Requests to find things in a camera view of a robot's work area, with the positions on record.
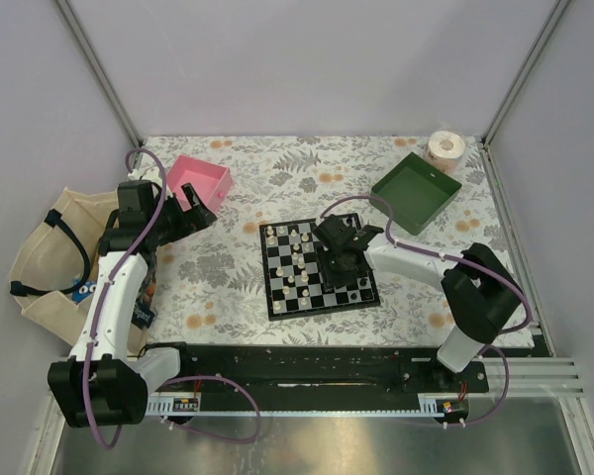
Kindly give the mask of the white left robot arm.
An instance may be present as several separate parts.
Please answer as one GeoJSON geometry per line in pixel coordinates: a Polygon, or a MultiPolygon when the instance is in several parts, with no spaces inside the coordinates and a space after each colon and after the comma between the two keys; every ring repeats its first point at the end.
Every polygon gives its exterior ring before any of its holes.
{"type": "Polygon", "coordinates": [[[149,180],[127,181],[117,189],[118,206],[98,241],[99,275],[82,335],[48,373],[50,390],[72,428],[136,425],[149,396],[164,383],[183,391],[194,382],[195,368],[176,346],[128,358],[135,304],[156,250],[216,220],[191,184],[184,184],[182,193],[187,210],[149,180]]]}

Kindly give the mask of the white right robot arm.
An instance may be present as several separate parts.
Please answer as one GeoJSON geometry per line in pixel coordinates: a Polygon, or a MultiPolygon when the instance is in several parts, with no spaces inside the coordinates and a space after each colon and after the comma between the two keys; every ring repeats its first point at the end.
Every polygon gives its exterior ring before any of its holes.
{"type": "Polygon", "coordinates": [[[450,255],[395,239],[388,228],[359,230],[329,215],[314,227],[317,259],[327,289],[354,282],[370,271],[397,274],[443,291],[454,328],[437,351],[431,379],[450,392],[466,378],[465,367],[490,345],[522,304],[515,280],[490,248],[474,243],[450,255]]]}

